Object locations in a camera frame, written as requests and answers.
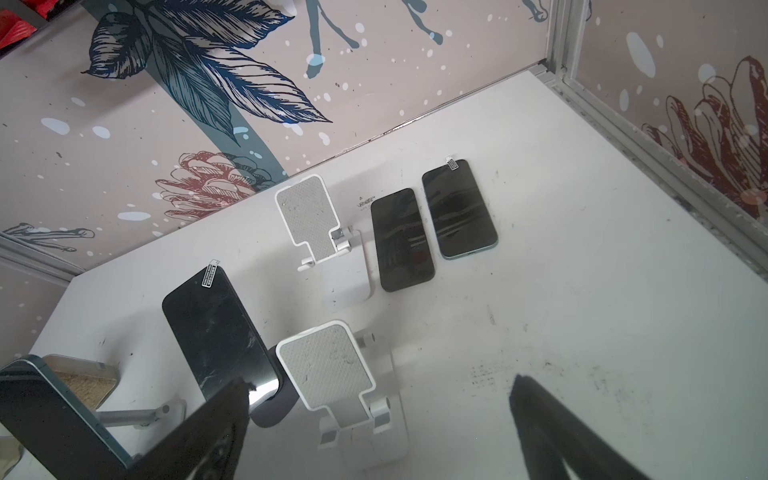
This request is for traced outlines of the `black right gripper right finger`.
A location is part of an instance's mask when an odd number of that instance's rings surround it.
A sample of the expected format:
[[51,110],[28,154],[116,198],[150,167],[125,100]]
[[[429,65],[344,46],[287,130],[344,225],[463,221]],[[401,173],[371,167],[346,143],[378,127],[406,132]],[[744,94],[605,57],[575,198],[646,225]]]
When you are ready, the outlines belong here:
[[647,477],[534,378],[515,377],[509,405],[531,479]]

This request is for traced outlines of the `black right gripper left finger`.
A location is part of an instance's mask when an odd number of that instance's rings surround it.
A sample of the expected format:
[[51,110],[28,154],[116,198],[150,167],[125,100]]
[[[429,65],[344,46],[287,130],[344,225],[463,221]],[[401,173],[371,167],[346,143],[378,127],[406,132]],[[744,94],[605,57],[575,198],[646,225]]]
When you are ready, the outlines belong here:
[[186,419],[125,479],[232,479],[249,423],[250,385],[238,378]]

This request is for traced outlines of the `black phone with sticker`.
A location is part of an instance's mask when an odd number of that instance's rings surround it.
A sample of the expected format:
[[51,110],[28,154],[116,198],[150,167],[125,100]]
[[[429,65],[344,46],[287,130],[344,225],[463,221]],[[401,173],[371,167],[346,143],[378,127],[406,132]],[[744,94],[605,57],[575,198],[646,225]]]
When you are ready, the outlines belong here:
[[219,261],[166,295],[162,311],[206,400],[237,379],[250,409],[279,391],[282,374]]

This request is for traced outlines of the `green-edged phone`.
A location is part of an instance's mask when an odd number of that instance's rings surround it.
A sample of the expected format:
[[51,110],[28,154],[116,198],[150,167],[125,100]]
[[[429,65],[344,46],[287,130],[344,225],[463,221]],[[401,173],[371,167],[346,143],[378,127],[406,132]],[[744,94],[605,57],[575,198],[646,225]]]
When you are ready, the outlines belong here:
[[1,369],[1,423],[57,479],[121,479],[131,463],[95,415],[35,355]]

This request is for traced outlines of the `teal phone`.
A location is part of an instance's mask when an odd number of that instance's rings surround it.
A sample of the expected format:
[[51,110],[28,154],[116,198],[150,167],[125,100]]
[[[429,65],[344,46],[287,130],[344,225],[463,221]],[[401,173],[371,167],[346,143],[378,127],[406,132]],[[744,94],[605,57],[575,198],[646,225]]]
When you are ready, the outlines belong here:
[[498,233],[469,163],[448,157],[422,175],[440,253],[457,259],[498,244]]

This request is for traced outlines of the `white stand back left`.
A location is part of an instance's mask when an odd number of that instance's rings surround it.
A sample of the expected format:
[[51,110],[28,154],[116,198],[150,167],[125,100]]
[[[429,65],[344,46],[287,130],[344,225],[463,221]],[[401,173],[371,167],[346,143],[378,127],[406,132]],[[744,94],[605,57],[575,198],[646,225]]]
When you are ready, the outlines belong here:
[[187,403],[172,399],[155,409],[96,411],[95,418],[106,428],[131,426],[136,429],[156,425],[176,427],[186,418]]

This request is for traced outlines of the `white stand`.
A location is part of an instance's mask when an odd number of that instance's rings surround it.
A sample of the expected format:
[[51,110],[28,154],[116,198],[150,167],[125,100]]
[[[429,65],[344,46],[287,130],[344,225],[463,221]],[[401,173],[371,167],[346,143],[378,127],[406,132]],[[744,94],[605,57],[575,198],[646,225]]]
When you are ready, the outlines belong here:
[[96,411],[95,418],[106,428],[131,426],[136,429],[156,425],[176,427],[186,418],[187,403],[172,399],[155,409]]
[[331,311],[369,299],[372,286],[362,235],[342,224],[322,177],[310,175],[281,188],[275,202],[292,244],[308,252],[297,270],[321,271]]
[[383,338],[332,320],[282,340],[276,354],[306,410],[318,415],[321,457],[357,472],[407,456],[400,388]]

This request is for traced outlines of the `dark round stand back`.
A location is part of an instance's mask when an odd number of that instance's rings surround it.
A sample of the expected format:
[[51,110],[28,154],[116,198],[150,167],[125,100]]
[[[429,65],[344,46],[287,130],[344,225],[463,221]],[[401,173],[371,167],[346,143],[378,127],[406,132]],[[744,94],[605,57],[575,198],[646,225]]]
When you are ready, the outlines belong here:
[[276,348],[272,347],[268,351],[268,355],[279,374],[280,384],[279,389],[270,399],[249,413],[251,420],[260,428],[276,426],[290,413],[299,400],[299,395],[292,381],[276,355]]

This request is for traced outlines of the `white stand front centre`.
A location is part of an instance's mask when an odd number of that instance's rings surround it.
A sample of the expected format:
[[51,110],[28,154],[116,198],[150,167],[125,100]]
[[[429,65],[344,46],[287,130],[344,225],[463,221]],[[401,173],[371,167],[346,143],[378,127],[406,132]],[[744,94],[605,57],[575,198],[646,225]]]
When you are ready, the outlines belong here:
[[383,338],[332,320],[282,340],[276,354],[306,410],[318,415],[321,457],[357,472],[407,456],[400,388]]

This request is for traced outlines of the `white stand far right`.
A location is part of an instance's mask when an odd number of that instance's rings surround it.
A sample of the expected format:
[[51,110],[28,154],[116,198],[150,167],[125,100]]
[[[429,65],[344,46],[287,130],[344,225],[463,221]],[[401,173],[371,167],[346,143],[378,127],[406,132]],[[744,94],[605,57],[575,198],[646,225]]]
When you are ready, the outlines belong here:
[[310,175],[281,188],[275,202],[292,244],[308,252],[297,270],[321,271],[331,311],[369,299],[372,286],[362,235],[342,224],[322,177]]

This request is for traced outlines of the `brown spice glass jar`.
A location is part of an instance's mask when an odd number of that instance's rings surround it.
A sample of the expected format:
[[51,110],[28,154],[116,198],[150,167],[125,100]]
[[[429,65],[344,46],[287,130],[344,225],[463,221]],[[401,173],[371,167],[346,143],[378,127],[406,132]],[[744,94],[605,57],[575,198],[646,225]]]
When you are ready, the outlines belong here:
[[119,370],[102,362],[54,354],[42,360],[91,411],[104,404],[120,381]]

